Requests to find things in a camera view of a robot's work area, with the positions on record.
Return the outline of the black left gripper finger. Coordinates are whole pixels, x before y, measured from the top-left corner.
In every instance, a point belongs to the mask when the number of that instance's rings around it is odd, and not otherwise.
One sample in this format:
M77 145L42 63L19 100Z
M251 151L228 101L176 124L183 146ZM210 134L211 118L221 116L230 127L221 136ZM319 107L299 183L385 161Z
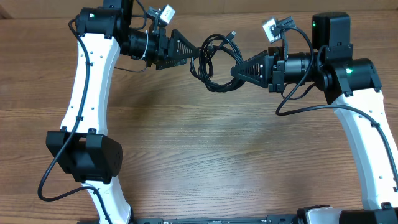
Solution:
M164 70L166 68L177 67L185 65L188 57L156 57L155 66L156 70Z
M177 29L173 29L169 39L169 46L167 49L167 58L172 60L182 60L191 58L196 47L185 38L185 36Z

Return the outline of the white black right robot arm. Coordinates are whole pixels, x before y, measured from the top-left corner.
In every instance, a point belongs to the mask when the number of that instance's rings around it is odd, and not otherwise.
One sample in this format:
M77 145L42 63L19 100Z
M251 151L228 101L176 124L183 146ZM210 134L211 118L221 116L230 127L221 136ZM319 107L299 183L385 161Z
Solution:
M270 47L231 69L237 79L281 93L306 82L322 91L348 138L361 184L362 208L315 205L267 223L396 223L397 146L387 122L382 84L367 58L354 59L351 19L345 12L312 17L309 52Z

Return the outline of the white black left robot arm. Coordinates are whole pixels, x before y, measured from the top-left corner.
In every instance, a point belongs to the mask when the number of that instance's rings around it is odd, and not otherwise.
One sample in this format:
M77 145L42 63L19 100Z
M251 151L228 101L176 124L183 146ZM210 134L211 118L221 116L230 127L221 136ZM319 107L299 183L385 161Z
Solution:
M166 33L175 11L171 6L144 11L152 25L131 27L132 1L105 1L83 8L68 26L78 42L78 62L67 112L58 131L49 131L46 145L59 165L88 191L100 223L133 223L119 173L123 152L108 136L107 108L111 80L121 55L158 70L183 65L194 45L178 30Z

